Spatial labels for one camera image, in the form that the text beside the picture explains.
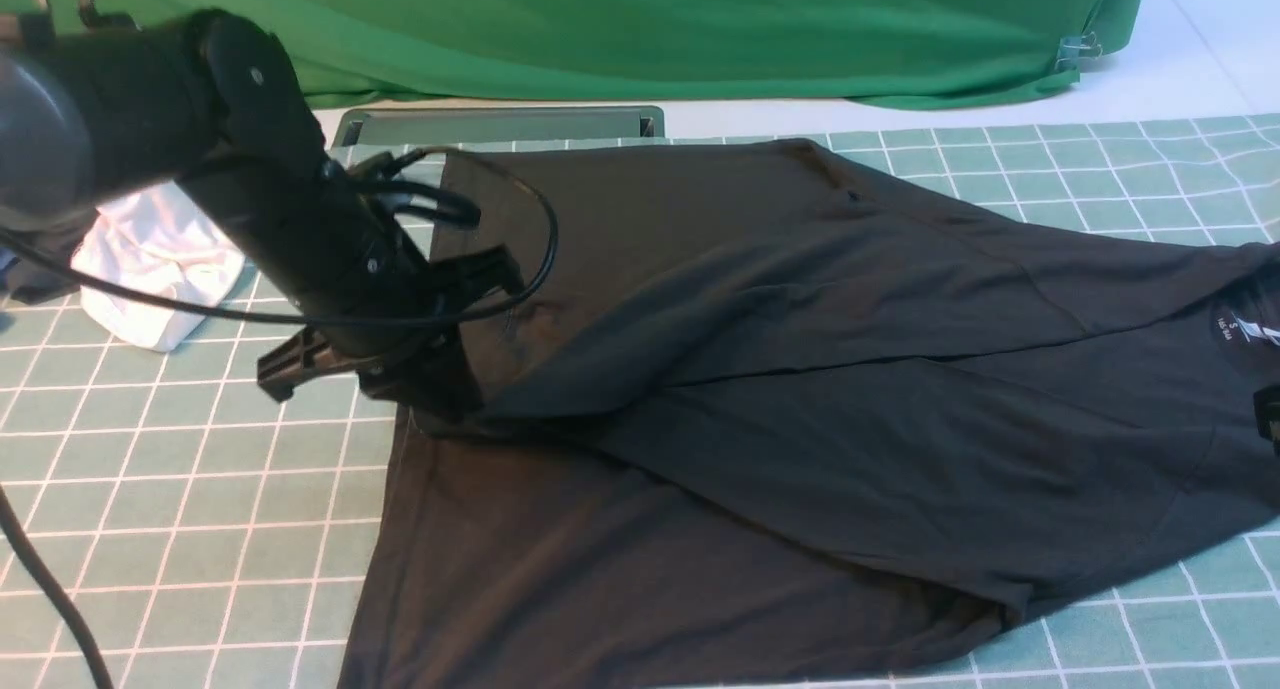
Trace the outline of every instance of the green backdrop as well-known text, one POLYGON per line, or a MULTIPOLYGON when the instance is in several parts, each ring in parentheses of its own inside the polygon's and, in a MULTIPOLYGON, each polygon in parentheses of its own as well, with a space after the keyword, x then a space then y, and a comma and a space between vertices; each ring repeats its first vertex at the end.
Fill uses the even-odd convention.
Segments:
MULTIPOLYGON (((76 26, 74 0, 52 0, 76 26)), ((375 99, 847 97, 911 109, 1064 91, 1064 37, 1129 41, 1139 0, 101 0, 283 38, 314 106, 375 99)), ((28 9, 0 0, 0 10, 28 9)))

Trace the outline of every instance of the clothing label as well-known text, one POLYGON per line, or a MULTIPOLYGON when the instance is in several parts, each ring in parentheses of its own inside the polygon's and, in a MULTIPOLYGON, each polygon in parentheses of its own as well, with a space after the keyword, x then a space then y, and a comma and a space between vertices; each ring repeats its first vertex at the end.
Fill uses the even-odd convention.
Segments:
POLYGON ((1267 311, 1256 282, 1225 292, 1211 316, 1213 332, 1236 352, 1280 348, 1280 321, 1267 311))

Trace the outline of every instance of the metal clip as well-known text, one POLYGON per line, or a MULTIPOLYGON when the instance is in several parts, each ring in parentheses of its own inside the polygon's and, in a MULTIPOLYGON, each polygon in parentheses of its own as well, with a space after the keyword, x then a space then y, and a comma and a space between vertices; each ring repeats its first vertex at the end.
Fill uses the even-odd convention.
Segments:
POLYGON ((1057 63, 1055 70, 1073 70, 1080 68, 1082 59, 1098 59, 1103 49, 1098 42, 1098 36, 1089 32, 1083 37, 1064 37, 1057 45, 1057 63))

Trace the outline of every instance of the grid line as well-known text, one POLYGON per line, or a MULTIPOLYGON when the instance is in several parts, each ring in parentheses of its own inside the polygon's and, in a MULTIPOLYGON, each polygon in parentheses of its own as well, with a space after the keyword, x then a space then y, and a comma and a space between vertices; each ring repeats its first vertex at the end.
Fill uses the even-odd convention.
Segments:
MULTIPOLYGON (((1280 222, 1274 117, 813 138, 1021 222, 1198 245, 1271 241, 1280 222)), ((741 138, 640 143, 731 141, 741 138)), ((381 150, 334 156, 351 164, 381 150)), ((422 161, 413 178, 438 181, 443 165, 422 161)), ((420 220, 404 227, 415 241, 430 231, 420 220)), ((223 305, 288 302, 248 265, 223 305)), ((291 337, 285 328, 207 323, 179 352, 156 357, 86 324, 73 297, 42 306, 4 297, 0 311, 14 323, 0 334, 0 482, 82 603, 104 654, 120 662, 122 689, 131 689, 137 658, 154 654, 189 654, 212 689, 227 653, 253 648, 292 652, 289 686, 333 685, 335 676, 312 674, 306 651, 346 643, 333 631, 349 621, 380 525, 389 407, 367 402, 343 377, 274 406, 244 361, 291 337), (122 409, 104 411, 104 398, 119 398, 122 409), (129 552, 136 561, 122 562, 129 552), (252 602, 237 597, 266 597, 278 616, 242 613, 252 602)), ((0 686, 33 689, 54 681, 55 660, 78 654, 13 563, 0 543, 0 686), (6 672, 26 671, 20 663, 36 669, 36 684, 28 674, 9 680, 6 672)), ((1038 619, 946 667, 788 686, 1280 686, 1280 639, 1266 640, 1280 636, 1277 572, 1280 521, 1038 619)))

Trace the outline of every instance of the black fabric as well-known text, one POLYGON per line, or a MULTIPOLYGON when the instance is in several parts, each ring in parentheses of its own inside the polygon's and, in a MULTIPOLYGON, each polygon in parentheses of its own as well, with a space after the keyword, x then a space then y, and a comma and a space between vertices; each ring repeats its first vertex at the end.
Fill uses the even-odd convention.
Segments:
MULTIPOLYGON (((15 233, 27 246, 70 265, 84 234, 97 220, 97 213, 91 211, 78 219, 41 232, 15 233)), ((0 266, 0 292, 9 293, 24 305, 37 305, 77 292, 79 286, 68 282, 59 274, 46 272, 22 259, 14 259, 0 266)))
MULTIPOLYGON (((524 508, 507 510, 529 516, 503 512, 506 530, 468 533, 451 502, 480 512, 481 496, 503 494, 475 466, 494 450, 402 433, 420 444, 403 448, 406 465, 453 471, 428 487, 472 492, 443 498, 421 476, 392 479, 397 501, 438 521, 388 505, 372 569, 402 574, 371 575, 347 686, 783 681, 918 666, 1280 511, 1280 460, 1252 416, 1253 392, 1280 380, 1280 347, 1258 330, 1280 319, 1276 247, 1024 225, 804 141, 492 159, 548 193, 562 251, 532 302, 466 327, 489 398, 472 429, 531 465, 589 471, 604 455, 637 467, 614 471, 660 479, 648 501, 672 483, 717 508, 667 507, 680 512, 668 526, 705 525, 700 549, 660 521, 627 524, 618 501, 598 502, 593 519, 628 530, 577 543, 536 493, 584 494, 534 480, 524 508), (632 526, 671 544, 645 547, 632 526), (466 585, 507 576, 495 549, 442 560, 461 542, 538 538, 517 533, 563 543, 552 558, 513 552, 515 593, 498 604, 466 585), (694 562, 735 540, 751 557, 733 562, 737 585, 681 569, 667 576, 691 599, 644 620, 600 601, 607 587, 645 581, 654 556, 694 562), (575 552, 609 555, 612 571, 591 584, 575 552), (791 566, 791 584, 755 574, 800 556, 815 562, 791 566), (521 581, 527 572, 536 580, 521 581), (785 602, 800 611, 737 611, 768 587, 804 588, 785 602), (827 619, 832 607, 840 617, 827 619), (719 631, 691 629, 708 617, 719 631), (756 639, 723 638, 735 631, 756 639), (717 653, 722 644, 732 649, 717 653)), ((545 232, 525 197, 466 161, 449 161, 445 186, 480 202, 485 222, 442 234, 436 254, 507 242, 536 265, 545 232)))

